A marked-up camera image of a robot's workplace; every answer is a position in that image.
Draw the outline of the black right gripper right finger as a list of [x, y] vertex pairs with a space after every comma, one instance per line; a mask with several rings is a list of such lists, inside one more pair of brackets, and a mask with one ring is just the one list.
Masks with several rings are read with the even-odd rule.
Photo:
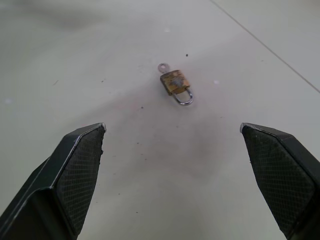
[[280, 231], [288, 240], [320, 238], [320, 162], [291, 134], [242, 123], [251, 167]]

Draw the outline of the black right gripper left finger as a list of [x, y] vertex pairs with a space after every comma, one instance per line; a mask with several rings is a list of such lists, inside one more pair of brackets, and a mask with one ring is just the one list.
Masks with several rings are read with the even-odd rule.
[[0, 217], [2, 240], [76, 240], [98, 179], [107, 131], [95, 123], [66, 134]]

